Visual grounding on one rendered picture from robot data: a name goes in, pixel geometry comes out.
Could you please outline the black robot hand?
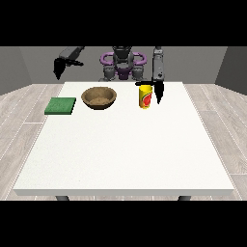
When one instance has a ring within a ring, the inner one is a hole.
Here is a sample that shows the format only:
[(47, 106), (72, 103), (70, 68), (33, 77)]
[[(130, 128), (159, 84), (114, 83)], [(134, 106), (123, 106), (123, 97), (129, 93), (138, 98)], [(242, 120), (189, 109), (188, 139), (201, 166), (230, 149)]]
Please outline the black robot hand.
[(83, 63), (75, 60), (64, 59), (64, 58), (56, 58), (54, 60), (54, 70), (53, 73), (55, 74), (57, 79), (61, 78), (61, 75), (65, 71), (67, 66), (79, 66), (82, 67)]
[(137, 81), (136, 86), (150, 85), (154, 86), (154, 93), (156, 95), (157, 103), (160, 103), (164, 93), (164, 81), (163, 80), (150, 80), (150, 81)]

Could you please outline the green square pad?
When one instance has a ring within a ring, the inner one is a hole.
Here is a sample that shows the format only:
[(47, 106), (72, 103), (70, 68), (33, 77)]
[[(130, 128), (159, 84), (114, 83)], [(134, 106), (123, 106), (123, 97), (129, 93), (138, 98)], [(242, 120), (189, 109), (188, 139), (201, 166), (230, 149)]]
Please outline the green square pad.
[(72, 113), (75, 97), (53, 97), (49, 100), (45, 115), (70, 115)]

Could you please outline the brown wooden bowl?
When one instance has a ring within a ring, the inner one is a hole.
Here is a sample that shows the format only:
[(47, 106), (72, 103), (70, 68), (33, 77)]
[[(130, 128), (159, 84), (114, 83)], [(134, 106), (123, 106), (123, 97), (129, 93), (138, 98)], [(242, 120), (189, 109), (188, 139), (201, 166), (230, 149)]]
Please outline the brown wooden bowl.
[(110, 107), (117, 98), (117, 93), (109, 87), (93, 87), (81, 95), (82, 101), (93, 110)]

